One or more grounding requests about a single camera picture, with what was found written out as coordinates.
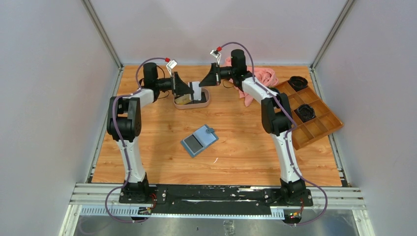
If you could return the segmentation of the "white silver credit card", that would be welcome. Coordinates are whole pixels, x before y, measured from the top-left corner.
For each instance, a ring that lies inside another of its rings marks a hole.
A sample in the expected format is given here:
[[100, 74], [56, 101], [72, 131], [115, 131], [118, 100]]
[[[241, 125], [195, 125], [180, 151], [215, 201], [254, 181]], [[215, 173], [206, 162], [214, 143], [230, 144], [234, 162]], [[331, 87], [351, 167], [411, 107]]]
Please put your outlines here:
[[189, 87], [193, 90], [193, 93], [190, 95], [192, 101], [201, 101], [202, 100], [202, 88], [200, 87], [199, 81], [189, 82]]

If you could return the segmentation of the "teal leather card holder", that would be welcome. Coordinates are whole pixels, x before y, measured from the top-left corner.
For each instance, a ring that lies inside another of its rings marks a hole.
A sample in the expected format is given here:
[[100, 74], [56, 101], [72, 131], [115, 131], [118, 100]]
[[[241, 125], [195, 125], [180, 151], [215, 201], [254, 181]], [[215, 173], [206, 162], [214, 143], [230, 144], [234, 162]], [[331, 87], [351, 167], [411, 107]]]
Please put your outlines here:
[[[184, 142], [184, 140], [187, 137], [189, 137], [190, 135], [194, 135], [198, 139], [198, 141], [202, 144], [202, 146], [203, 146], [203, 148], [199, 152], [197, 152], [197, 153], [192, 153], [191, 150], [188, 148], [187, 144]], [[198, 128], [196, 131], [194, 131], [190, 135], [188, 135], [186, 138], [182, 139], [180, 141], [180, 144], [184, 147], [184, 149], [186, 150], [186, 152], [192, 158], [196, 157], [202, 151], [204, 151], [209, 146], [211, 146], [212, 144], [214, 144], [215, 142], [217, 142], [219, 140], [218, 136], [215, 133], [215, 130], [213, 128], [209, 127], [207, 124], [201, 126], [200, 128]]]

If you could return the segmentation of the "black credit card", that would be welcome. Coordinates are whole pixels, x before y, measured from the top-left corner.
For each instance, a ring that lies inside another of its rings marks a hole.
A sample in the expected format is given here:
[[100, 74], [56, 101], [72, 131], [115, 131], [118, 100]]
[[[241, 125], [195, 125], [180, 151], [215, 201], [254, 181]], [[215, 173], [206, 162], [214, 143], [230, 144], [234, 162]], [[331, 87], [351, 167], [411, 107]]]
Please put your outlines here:
[[187, 144], [192, 153], [197, 153], [203, 148], [202, 144], [194, 135], [187, 137], [184, 142]]

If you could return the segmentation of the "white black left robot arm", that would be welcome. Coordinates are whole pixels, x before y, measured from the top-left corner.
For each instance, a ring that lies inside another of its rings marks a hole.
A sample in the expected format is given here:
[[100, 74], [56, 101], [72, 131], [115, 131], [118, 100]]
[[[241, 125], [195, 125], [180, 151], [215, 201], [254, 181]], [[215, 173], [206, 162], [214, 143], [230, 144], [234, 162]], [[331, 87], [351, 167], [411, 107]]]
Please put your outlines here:
[[159, 78], [156, 63], [147, 61], [141, 64], [144, 77], [137, 90], [113, 96], [109, 101], [107, 133], [120, 149], [125, 171], [124, 183], [120, 188], [120, 203], [146, 203], [154, 197], [139, 150], [141, 109], [155, 102], [161, 92], [171, 91], [173, 95], [179, 96], [193, 93], [193, 89], [174, 71], [176, 65], [175, 60], [167, 61], [169, 77]]

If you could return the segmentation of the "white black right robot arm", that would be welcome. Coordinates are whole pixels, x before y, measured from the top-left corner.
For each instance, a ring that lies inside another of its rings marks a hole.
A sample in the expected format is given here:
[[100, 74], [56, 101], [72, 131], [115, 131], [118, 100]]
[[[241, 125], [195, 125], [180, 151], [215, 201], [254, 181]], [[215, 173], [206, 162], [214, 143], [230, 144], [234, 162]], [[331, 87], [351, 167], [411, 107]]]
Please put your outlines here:
[[266, 202], [272, 204], [282, 201], [290, 206], [295, 203], [306, 204], [310, 194], [294, 158], [292, 128], [295, 122], [291, 115], [288, 96], [263, 85], [255, 74], [247, 69], [243, 50], [236, 49], [231, 52], [230, 66], [220, 66], [219, 48], [210, 54], [217, 62], [211, 64], [200, 86], [218, 86], [223, 80], [232, 80], [235, 87], [252, 96], [261, 105], [262, 126], [273, 140], [280, 164], [279, 196], [274, 200], [267, 199]]

